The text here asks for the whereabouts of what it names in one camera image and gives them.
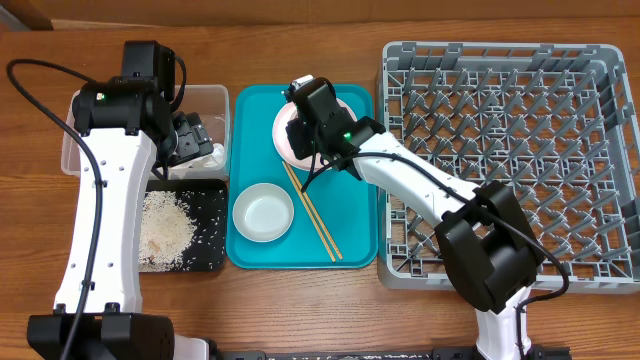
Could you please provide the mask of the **pink plate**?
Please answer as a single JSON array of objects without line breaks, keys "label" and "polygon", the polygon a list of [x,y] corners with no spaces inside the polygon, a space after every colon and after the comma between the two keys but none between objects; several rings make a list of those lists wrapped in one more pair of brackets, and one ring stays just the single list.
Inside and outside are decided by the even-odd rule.
[{"label": "pink plate", "polygon": [[297,109],[292,102],[286,103],[277,113],[272,127],[272,139],[277,153],[291,166],[309,171],[311,169],[312,158],[307,157],[299,160],[289,144],[286,125],[297,117]]}]

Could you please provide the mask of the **grey dishwasher rack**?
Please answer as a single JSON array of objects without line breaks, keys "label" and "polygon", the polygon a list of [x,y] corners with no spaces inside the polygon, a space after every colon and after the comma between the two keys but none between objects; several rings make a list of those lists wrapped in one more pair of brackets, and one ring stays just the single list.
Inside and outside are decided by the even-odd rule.
[{"label": "grey dishwasher rack", "polygon": [[439,169],[509,186],[572,291],[638,291],[639,121],[618,48],[394,41],[378,117]]}]

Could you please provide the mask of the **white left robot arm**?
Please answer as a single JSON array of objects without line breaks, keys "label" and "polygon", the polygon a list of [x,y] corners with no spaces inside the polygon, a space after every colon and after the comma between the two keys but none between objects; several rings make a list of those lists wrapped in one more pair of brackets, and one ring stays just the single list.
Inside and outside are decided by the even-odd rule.
[{"label": "white left robot arm", "polygon": [[79,197],[69,260],[50,315],[27,341],[44,359],[211,359],[214,344],[142,312],[138,251],[143,200],[158,161],[175,151],[184,86],[172,79],[88,82],[63,128],[79,149]]}]

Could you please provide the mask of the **teal serving tray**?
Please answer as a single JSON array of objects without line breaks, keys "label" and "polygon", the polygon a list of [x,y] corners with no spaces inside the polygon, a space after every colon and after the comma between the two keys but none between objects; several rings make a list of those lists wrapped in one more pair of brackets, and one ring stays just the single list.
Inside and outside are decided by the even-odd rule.
[{"label": "teal serving tray", "polygon": [[255,85],[236,99],[232,138],[229,204],[251,185],[271,183],[292,198],[294,217],[282,237],[267,243],[246,239],[228,221],[226,250],[246,269],[361,268],[378,251],[377,189],[346,171],[328,170],[314,179],[307,193],[343,258],[332,261],[286,175],[273,143],[272,128],[285,105],[284,85]]}]

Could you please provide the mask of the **rice pile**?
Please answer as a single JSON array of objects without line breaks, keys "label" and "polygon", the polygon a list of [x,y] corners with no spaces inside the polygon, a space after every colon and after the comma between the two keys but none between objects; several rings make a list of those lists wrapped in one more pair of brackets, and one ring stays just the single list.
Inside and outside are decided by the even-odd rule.
[{"label": "rice pile", "polygon": [[190,206],[174,192],[153,191],[143,202],[139,270],[169,272],[183,265],[183,252],[196,230],[189,216]]}]

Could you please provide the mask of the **black tray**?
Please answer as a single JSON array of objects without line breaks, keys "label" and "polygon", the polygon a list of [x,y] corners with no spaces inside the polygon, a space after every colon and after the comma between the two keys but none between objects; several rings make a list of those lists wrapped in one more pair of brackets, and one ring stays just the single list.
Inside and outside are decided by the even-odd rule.
[{"label": "black tray", "polygon": [[190,206],[196,230],[183,252],[183,265],[169,272],[216,272],[226,259],[228,191],[221,180],[151,181],[148,192],[169,191]]}]

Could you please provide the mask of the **grey bowl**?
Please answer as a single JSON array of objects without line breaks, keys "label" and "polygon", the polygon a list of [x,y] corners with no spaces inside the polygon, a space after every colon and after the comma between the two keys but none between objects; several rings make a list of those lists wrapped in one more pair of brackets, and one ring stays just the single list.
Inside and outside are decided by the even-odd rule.
[{"label": "grey bowl", "polygon": [[257,183],[243,190],[232,209],[236,230],[246,239],[267,243],[282,237],[294,219],[289,194],[271,183]]}]

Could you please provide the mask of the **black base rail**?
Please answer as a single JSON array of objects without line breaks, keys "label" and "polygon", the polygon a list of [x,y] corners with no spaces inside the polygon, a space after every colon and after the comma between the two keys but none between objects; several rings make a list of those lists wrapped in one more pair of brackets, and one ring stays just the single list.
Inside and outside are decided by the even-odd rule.
[{"label": "black base rail", "polygon": [[473,360],[482,359],[474,347],[438,347],[412,352],[308,352],[267,354],[263,351],[219,351],[217,360]]}]

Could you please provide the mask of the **clear plastic waste bin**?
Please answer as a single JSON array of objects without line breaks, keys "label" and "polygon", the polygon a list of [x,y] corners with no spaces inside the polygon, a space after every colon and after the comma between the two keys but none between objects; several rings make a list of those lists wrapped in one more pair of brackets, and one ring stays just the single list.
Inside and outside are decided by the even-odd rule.
[{"label": "clear plastic waste bin", "polygon": [[184,113],[195,112],[199,115],[211,142],[220,143],[225,148],[223,163],[214,168],[189,168],[190,162],[169,170],[170,180],[181,179],[219,179],[229,177],[231,157],[231,110],[229,93],[223,85],[187,85],[179,108]]}]

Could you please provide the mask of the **white napkin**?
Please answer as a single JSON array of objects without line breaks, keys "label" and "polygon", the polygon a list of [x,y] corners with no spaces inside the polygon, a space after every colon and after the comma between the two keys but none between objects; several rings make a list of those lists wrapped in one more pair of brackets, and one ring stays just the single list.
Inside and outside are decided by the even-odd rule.
[{"label": "white napkin", "polygon": [[211,153],[192,160],[189,168],[214,168],[219,167],[224,160],[225,148],[220,143],[213,144],[213,150]]}]

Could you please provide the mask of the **wooden chopstick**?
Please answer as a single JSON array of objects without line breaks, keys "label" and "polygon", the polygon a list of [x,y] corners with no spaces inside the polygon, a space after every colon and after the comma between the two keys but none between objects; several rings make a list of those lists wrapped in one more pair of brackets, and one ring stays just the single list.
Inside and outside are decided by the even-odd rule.
[{"label": "wooden chopstick", "polygon": [[323,231],[326,240],[328,241],[329,247],[332,250],[332,252],[334,253],[335,257],[336,257],[336,261],[337,260],[342,260],[343,259],[343,255],[341,253],[341,251],[339,250],[339,247],[337,246],[335,240],[333,239],[332,235],[330,234],[327,226],[325,225],[325,222],[323,221],[323,219],[320,217],[319,212],[316,210],[315,205],[313,204],[313,202],[311,201],[310,197],[308,196],[308,194],[306,192],[302,191],[302,184],[299,180],[299,183],[301,185],[301,192],[304,195],[305,200],[308,202],[310,209],[312,211],[312,214],[316,217],[316,220],[320,226],[320,229]]},{"label": "wooden chopstick", "polygon": [[295,176],[295,172],[292,170],[291,166],[288,163],[286,163],[284,160],[282,160],[281,163],[282,163],[282,165],[283,165],[283,167],[284,167],[284,169],[285,169],[285,171],[287,173],[287,176],[289,177],[292,185],[294,186],[294,189],[295,189],[295,191],[296,191],[301,203],[303,204],[303,207],[304,207],[309,219],[311,220],[311,223],[312,223],[316,233],[318,234],[318,236],[319,236],[319,238],[320,238],[320,240],[321,240],[326,252],[328,253],[331,261],[333,263],[335,263],[336,262],[336,257],[334,255],[334,253],[332,252],[332,250],[330,249],[328,241],[326,240],[323,231],[320,229],[320,226],[319,226],[319,224],[318,224],[318,222],[316,220],[316,217],[312,214],[310,206],[309,206],[308,202],[305,200],[303,193],[301,192],[301,185],[299,183],[299,180]]}]

